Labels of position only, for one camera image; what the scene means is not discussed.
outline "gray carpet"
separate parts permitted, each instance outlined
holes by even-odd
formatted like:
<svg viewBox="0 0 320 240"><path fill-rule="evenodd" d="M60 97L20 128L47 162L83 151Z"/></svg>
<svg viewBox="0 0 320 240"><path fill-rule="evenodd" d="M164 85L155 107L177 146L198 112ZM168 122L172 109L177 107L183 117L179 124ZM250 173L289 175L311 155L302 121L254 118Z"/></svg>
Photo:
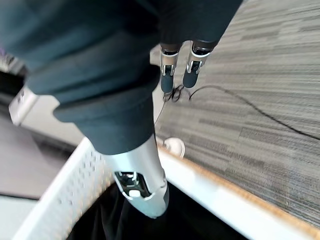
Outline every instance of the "gray carpet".
<svg viewBox="0 0 320 240"><path fill-rule="evenodd" d="M188 46L176 70L181 83ZM151 54L159 62L159 49ZM201 70L195 90L217 85L320 137L319 0L249 0ZM297 134L216 89L165 104L160 138L179 137L185 157L320 227L320 141Z"/></svg>

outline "black cable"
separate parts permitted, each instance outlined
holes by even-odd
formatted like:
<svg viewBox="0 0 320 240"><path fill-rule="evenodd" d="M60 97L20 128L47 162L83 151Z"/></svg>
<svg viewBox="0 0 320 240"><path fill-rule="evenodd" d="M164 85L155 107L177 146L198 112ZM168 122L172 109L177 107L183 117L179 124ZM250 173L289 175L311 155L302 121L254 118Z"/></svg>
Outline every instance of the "black cable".
<svg viewBox="0 0 320 240"><path fill-rule="evenodd" d="M303 131L300 131L278 119L276 119L275 117L269 115L268 113L262 111L260 108L258 108L256 105L254 105L252 102L250 102L249 100L245 99L244 97L242 96L239 96L238 94L234 93L233 91L230 91L228 89L225 89L221 86L217 86L217 85L206 85L206 86L202 86L200 88L198 88L197 90L195 90L193 93L190 93L188 90L185 89L185 87L183 85L179 85L177 87L175 87L171 93L167 93L163 96L163 99L165 102L169 101L170 99L175 103L177 102L179 99L180 99L180 96L181 96L181 93L183 90L187 91L188 95L189 95L189 101L191 100L191 98L193 97L193 95L195 93L197 93L198 91L202 90L202 89L217 89L219 91L222 91L226 94L229 94L239 100L241 100L242 102L244 102L245 104L251 106L254 110L256 110L258 113L260 113L261 115L271 119L272 121L286 127L287 129L290 129L291 131L297 133L297 134L300 134L300 135L303 135L303 136L307 136L309 138L312 138L312 139L315 139L315 140L319 140L320 141L320 137L317 137L317 136L313 136L311 134L308 134L306 132L303 132Z"/></svg>

